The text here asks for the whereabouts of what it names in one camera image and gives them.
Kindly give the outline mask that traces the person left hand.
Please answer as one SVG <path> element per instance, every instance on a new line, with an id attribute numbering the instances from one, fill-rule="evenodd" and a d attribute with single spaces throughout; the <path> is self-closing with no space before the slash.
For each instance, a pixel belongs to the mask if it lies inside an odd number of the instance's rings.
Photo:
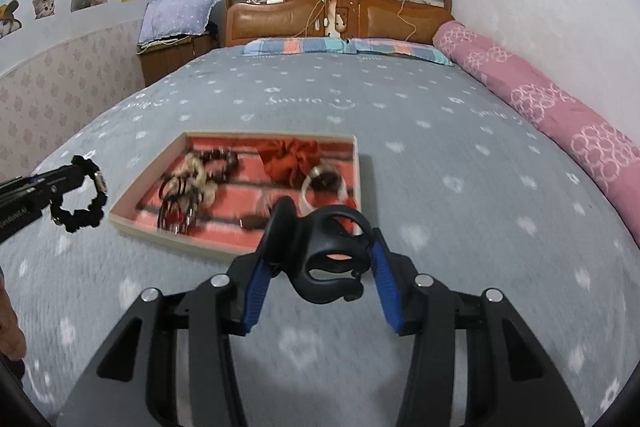
<path id="1" fill-rule="evenodd" d="M 25 335 L 6 292 L 3 274 L 0 274 L 0 351 L 14 362 L 21 361 L 26 355 Z"/>

